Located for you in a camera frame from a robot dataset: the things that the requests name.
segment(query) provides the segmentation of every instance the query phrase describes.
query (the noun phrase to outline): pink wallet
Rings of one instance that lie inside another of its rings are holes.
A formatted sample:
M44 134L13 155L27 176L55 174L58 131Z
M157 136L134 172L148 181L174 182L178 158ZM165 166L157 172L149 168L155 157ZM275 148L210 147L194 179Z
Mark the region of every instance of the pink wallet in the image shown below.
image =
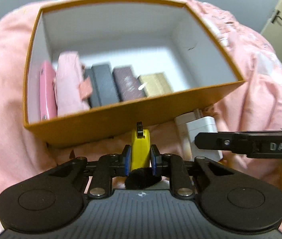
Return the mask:
M90 78L83 80L83 71L78 52L60 54L55 86L58 117L90 109L92 85Z
M43 62L40 68L40 115L42 120L57 116L57 105L54 95L56 72L49 61Z

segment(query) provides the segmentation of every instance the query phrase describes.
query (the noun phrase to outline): box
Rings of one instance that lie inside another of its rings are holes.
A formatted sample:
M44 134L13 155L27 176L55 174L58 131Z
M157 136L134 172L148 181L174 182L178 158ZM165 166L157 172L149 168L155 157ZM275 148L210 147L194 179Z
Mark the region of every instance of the box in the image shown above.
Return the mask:
M39 69L63 51L85 66L132 65L136 77L164 72L174 93L41 121ZM40 9L24 75L24 126L59 148L164 123L214 104L244 82L224 48L191 8L171 0L72 0Z

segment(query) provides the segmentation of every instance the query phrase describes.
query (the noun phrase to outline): door handle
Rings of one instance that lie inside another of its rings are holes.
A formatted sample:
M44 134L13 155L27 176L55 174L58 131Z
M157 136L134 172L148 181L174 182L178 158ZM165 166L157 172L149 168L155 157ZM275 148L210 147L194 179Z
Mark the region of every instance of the door handle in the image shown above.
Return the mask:
M274 24L274 23L276 22L277 18L279 18L279 19L282 20L282 17L281 17L279 14L280 14L280 10L277 10L275 16L274 16L273 19L271 20L271 23Z

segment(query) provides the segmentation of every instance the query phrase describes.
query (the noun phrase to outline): bedding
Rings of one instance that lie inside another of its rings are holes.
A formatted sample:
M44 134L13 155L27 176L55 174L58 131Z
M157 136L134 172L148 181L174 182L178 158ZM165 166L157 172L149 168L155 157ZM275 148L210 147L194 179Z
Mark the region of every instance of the bedding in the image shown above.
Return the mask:
M59 0L36 2L18 8L0 20L0 193L7 187L69 160L72 148L53 149L23 128L22 82L31 31L40 6ZM187 2L201 16L238 65L246 83L220 102L205 109L219 131L277 130L282 128L282 64L271 45L235 17L211 4ZM162 153L183 156L173 121L149 128L151 142ZM131 134L122 134L74 148L75 156L95 161L101 155L120 153ZM282 183L282 161L247 159L223 152L230 167L276 186ZM114 187L123 180L114 180Z

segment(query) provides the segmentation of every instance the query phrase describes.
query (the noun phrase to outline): gray ribbed panel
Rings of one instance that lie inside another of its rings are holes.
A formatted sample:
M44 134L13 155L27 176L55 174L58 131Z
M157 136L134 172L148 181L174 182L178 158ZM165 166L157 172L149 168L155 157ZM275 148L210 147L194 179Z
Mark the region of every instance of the gray ribbed panel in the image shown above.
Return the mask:
M169 191L115 190L109 199L91 201L71 225L41 235L5 231L0 239L282 239L275 230L237 235L209 223L191 201Z

